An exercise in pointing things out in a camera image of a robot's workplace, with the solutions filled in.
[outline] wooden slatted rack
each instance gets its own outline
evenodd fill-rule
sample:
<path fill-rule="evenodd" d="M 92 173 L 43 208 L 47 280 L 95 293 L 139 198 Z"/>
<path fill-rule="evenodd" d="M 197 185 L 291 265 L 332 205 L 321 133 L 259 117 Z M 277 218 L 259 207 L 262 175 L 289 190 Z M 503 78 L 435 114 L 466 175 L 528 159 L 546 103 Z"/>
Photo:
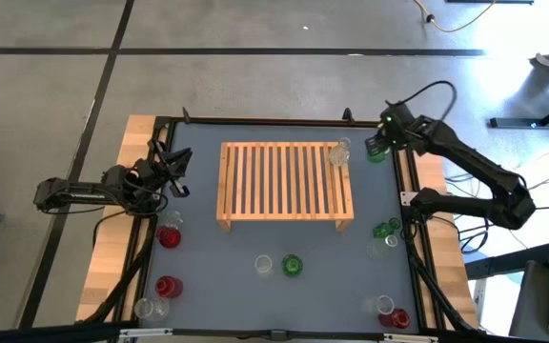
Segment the wooden slatted rack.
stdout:
<path fill-rule="evenodd" d="M 216 219 L 353 221 L 349 166 L 330 163 L 336 142 L 222 143 Z"/>

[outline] concrete floor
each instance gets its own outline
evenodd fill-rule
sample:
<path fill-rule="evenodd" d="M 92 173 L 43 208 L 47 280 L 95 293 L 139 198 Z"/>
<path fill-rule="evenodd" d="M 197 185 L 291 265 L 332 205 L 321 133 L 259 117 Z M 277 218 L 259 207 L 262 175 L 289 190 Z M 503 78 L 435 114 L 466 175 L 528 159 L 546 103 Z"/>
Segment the concrete floor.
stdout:
<path fill-rule="evenodd" d="M 0 46 L 109 47 L 124 3 L 0 0 Z M 484 8 L 424 3 L 446 27 Z M 549 112 L 549 75 L 526 59 L 549 49 L 549 1 L 495 5 L 453 34 L 420 20 L 412 0 L 136 1 L 123 47 L 484 49 L 492 56 L 119 56 L 81 178 L 95 180 L 114 163 L 129 114 L 179 115 L 185 106 L 195 116 L 334 119 L 350 107 L 357 119 L 371 119 L 384 100 L 438 79 L 458 88 L 447 122 L 470 146 L 506 168 L 549 151 L 549 131 L 486 125 L 493 116 Z M 0 329 L 15 325 L 50 220 L 31 203 L 35 186 L 67 173 L 104 63 L 105 56 L 0 56 L 0 212 L 7 215 L 0 224 Z M 448 89 L 434 88 L 410 107 L 438 118 L 449 99 Z M 449 163 L 445 169 L 459 173 Z M 526 173 L 532 184 L 549 176 L 549 164 Z M 549 205 L 544 190 L 541 205 Z M 72 323 L 99 216 L 68 220 L 36 325 Z M 549 217 L 537 226 L 549 226 Z M 530 230 L 518 234 L 530 239 Z M 508 232 L 499 236 L 489 253 L 519 249 Z"/>

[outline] wooden rack leg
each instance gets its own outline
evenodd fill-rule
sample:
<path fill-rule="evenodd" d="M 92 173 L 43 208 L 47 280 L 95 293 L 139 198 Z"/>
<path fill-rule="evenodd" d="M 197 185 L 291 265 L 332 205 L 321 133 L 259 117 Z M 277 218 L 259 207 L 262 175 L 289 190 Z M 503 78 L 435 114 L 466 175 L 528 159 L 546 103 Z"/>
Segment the wooden rack leg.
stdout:
<path fill-rule="evenodd" d="M 335 222 L 335 230 L 337 232 L 344 232 L 352 221 L 353 220 L 337 220 Z"/>
<path fill-rule="evenodd" d="M 230 220 L 217 220 L 219 226 L 224 229 L 225 232 L 230 233 L 233 223 Z"/>

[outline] gray table surface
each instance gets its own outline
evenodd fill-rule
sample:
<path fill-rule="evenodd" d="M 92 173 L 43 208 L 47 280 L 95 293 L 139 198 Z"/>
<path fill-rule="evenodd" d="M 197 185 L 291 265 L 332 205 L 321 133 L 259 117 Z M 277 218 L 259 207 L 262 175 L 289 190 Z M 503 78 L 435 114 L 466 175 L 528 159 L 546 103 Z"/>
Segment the gray table surface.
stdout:
<path fill-rule="evenodd" d="M 400 217 L 393 160 L 366 159 L 365 129 L 177 124 L 173 149 L 193 149 L 186 177 L 187 198 L 171 198 L 166 211 L 181 212 L 182 241 L 166 250 L 154 241 L 146 296 L 155 296 L 162 275 L 181 279 L 183 293 L 170 299 L 171 312 L 146 328 L 203 330 L 294 330 L 306 332 L 417 333 L 415 299 L 403 242 L 387 258 L 366 253 L 372 228 Z M 222 142 L 325 142 L 351 139 L 349 173 L 355 220 L 344 234 L 333 222 L 234 222 L 226 234 L 215 221 L 218 161 Z M 304 270 L 297 278 L 283 274 L 281 260 L 298 255 Z M 254 262 L 269 255 L 274 274 L 257 275 Z M 382 327 L 362 304 L 382 294 L 404 309 L 406 330 Z"/>

